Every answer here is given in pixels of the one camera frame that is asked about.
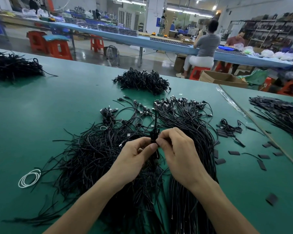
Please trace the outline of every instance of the black hair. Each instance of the black hair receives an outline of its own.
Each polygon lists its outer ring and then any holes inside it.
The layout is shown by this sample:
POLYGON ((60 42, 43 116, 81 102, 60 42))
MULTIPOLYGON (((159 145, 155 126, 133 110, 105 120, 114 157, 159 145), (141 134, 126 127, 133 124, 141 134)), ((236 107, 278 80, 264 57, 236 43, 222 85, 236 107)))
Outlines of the black hair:
POLYGON ((218 28, 218 24, 219 24, 218 20, 211 19, 211 21, 208 24, 208 31, 211 32, 211 33, 214 33, 218 28))

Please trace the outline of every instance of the woman in gray shirt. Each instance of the woman in gray shirt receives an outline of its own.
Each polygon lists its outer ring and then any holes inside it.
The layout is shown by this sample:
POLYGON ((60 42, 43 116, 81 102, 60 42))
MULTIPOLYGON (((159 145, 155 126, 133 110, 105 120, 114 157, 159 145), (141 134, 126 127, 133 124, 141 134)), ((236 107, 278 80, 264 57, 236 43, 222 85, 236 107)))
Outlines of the woman in gray shirt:
POLYGON ((188 74, 189 66, 199 66, 212 68, 214 65, 214 53, 219 46, 221 37, 215 34, 218 28, 218 21, 212 19, 208 24, 207 35, 202 36, 202 30, 199 31, 199 35, 196 37, 193 47, 199 47, 199 53, 197 56, 188 55, 184 64, 184 72, 176 74, 179 78, 185 78, 188 74))

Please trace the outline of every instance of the fingernail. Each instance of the fingernail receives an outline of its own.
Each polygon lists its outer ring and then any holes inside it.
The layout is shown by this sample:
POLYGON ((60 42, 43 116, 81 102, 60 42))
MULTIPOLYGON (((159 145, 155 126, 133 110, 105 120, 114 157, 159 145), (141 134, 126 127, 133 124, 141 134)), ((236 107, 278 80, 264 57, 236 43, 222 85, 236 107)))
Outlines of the fingernail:
POLYGON ((157 143, 150 144, 151 149, 157 149, 157 143))

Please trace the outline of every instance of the green table surface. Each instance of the green table surface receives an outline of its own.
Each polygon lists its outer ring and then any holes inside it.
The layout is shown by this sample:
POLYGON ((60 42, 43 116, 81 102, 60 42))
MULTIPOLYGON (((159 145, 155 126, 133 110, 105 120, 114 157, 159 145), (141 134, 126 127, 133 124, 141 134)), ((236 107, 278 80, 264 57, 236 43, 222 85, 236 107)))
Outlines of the green table surface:
POLYGON ((250 111, 250 109, 252 109, 255 112, 258 112, 258 110, 255 109, 254 106, 251 105, 248 100, 249 97, 266 96, 266 97, 278 98, 278 99, 284 100, 286 102, 293 103, 293 97, 286 96, 286 95, 280 95, 280 94, 270 94, 267 92, 261 92, 261 91, 256 91, 256 90, 246 90, 246 89, 241 89, 241 88, 234 88, 234 87, 225 86, 225 85, 223 85, 222 88, 237 103, 237 105, 239 105, 241 108, 243 108, 245 111, 248 112, 248 114, 259 125, 260 128, 271 132, 271 134, 269 136, 293 160, 293 139, 292 139, 292 136, 289 133, 285 132, 284 130, 272 125, 270 122, 263 120, 263 119, 257 117, 256 114, 252 113, 250 111))
MULTIPOLYGON (((213 109, 212 126, 226 118, 230 125, 235 126, 241 120, 256 127, 227 103, 215 84, 163 76, 169 80, 172 91, 153 96, 144 91, 120 90, 119 85, 113 84, 111 80, 124 69, 26 54, 26 58, 33 57, 39 59, 45 71, 59 77, 37 77, 14 85, 0 83, 0 233, 41 233, 47 228, 1 222, 14 217, 35 217, 45 202, 45 195, 54 192, 49 185, 39 184, 30 193, 30 188, 17 186, 19 179, 63 151, 66 145, 52 142, 71 139, 63 128, 78 134, 89 123, 102 121, 101 108, 121 109, 113 99, 128 95, 149 107, 155 99, 172 95, 205 100, 213 109)), ((241 98, 247 100, 250 95, 250 90, 243 90, 241 98)), ((131 115, 128 110, 122 118, 131 115)), ((245 148, 230 137, 220 137, 221 144, 216 146, 219 158, 227 161, 216 165, 221 188, 259 232, 293 233, 293 163, 286 156, 275 157, 273 147, 261 146, 266 138, 259 133, 247 130, 237 137, 245 143, 245 148), (254 157, 230 155, 228 150, 270 155, 271 159, 264 161, 267 171, 259 168, 254 157), (265 201, 269 193, 279 198, 274 207, 265 201)), ((39 182, 56 179, 55 174, 50 177, 39 182)), ((97 222, 90 233, 103 233, 102 223, 97 222)))

